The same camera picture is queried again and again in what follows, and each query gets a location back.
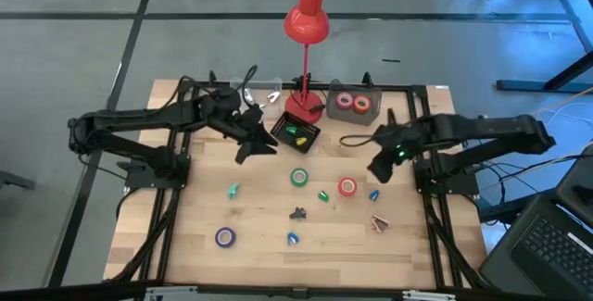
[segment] wooden table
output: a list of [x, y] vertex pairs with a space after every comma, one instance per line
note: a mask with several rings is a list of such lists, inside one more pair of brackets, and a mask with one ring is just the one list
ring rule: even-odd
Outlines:
[[[156, 80], [148, 107], [163, 105], [177, 81]], [[431, 111], [453, 113], [448, 87], [429, 86]], [[379, 183], [367, 165], [378, 152], [376, 144], [359, 148], [341, 147], [341, 136], [372, 133], [386, 122], [392, 107], [398, 121], [410, 119], [404, 93], [383, 93], [382, 113], [369, 127], [323, 117], [318, 141], [306, 155], [280, 144], [278, 155], [248, 157], [239, 166], [234, 162], [237, 144], [221, 134], [204, 129], [192, 136], [191, 174], [182, 191], [170, 249], [166, 282], [183, 284], [434, 288], [430, 247], [421, 197], [416, 193], [411, 163], [394, 168], [388, 184]], [[265, 121], [270, 130], [275, 119]], [[166, 144], [169, 131], [141, 132], [139, 141], [153, 146]], [[289, 174], [294, 168], [309, 172], [309, 183], [294, 187]], [[342, 177], [353, 177], [359, 186], [352, 197], [337, 192]], [[234, 200], [226, 192], [240, 183]], [[369, 199], [373, 190], [381, 194]], [[324, 190], [329, 203], [317, 197]], [[155, 190], [145, 189], [122, 206], [105, 278], [119, 273], [145, 240], [153, 208]], [[478, 215], [462, 196], [448, 197], [455, 240], [474, 267], [486, 257]], [[305, 220], [288, 216], [295, 207], [304, 207]], [[389, 220], [389, 228], [377, 233], [370, 217], [378, 214]], [[231, 227], [235, 244], [220, 248], [215, 232]], [[288, 232], [300, 243], [289, 246]], [[155, 277], [160, 245], [156, 246], [149, 277]], [[450, 283], [448, 257], [441, 245], [441, 257]]]

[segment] red desk lamp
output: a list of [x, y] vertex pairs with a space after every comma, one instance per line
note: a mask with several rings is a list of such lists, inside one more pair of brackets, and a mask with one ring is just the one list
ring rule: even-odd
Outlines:
[[284, 31], [295, 42], [305, 45], [305, 64], [300, 92], [294, 92], [286, 99], [284, 108], [291, 114], [315, 123], [322, 117], [323, 110], [313, 109], [323, 102], [307, 86], [307, 58], [309, 45], [322, 42], [330, 31], [330, 22], [322, 9], [323, 0], [299, 0], [298, 5], [288, 12], [284, 19]]

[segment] concrete floor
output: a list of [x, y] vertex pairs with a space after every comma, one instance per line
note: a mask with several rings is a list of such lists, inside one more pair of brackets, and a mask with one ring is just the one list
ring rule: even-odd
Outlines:
[[[135, 12], [139, 1], [0, 0], [0, 11]], [[150, 0], [147, 11], [285, 12], [295, 1]], [[571, 3], [585, 30], [593, 32], [588, 3]], [[325, 0], [324, 7], [330, 12], [564, 12], [559, 0]], [[0, 169], [36, 181], [34, 191], [0, 191], [0, 290], [44, 284], [82, 170], [66, 147], [66, 121], [104, 107], [131, 26], [128, 20], [0, 19]], [[502, 93], [493, 83], [545, 81], [585, 53], [572, 26], [563, 22], [333, 20], [331, 29], [325, 42], [310, 49], [316, 80], [359, 82], [368, 70], [380, 83], [445, 84], [456, 110], [468, 117], [529, 113], [568, 97]], [[284, 35], [280, 20], [146, 20], [118, 109], [144, 107], [154, 79], [184, 74], [205, 78], [209, 69], [224, 80], [243, 76], [251, 64], [259, 64], [259, 78], [289, 80], [300, 72], [301, 51]], [[385, 63], [382, 58], [401, 63]], [[593, 72], [579, 81], [593, 82]], [[576, 102], [593, 105], [593, 97]], [[562, 113], [592, 119], [593, 107], [573, 106]], [[541, 117], [548, 121], [551, 115]], [[590, 123], [560, 116], [550, 123], [549, 132], [558, 145], [543, 157], [509, 155], [501, 160], [530, 165], [571, 153], [593, 137]], [[101, 165], [115, 169], [117, 160], [103, 156]], [[524, 179], [545, 190], [569, 165]], [[484, 171], [478, 181], [486, 187], [496, 178]], [[122, 186], [109, 175], [97, 174], [65, 284], [101, 280]], [[508, 199], [532, 192], [516, 181], [509, 181], [507, 190]], [[488, 189], [482, 196], [496, 203], [499, 189]], [[497, 233], [487, 233], [486, 238], [494, 243]]]

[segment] blue tape roll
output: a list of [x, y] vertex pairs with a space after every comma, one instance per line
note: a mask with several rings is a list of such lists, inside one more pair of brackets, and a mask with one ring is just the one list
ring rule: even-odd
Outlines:
[[[226, 243], [224, 243], [221, 239], [224, 234], [229, 235], [229, 241], [227, 241]], [[229, 227], [220, 228], [214, 236], [214, 241], [216, 241], [216, 244], [219, 245], [219, 247], [230, 247], [231, 245], [233, 245], [235, 239], [236, 235], [234, 234], [234, 231]]]

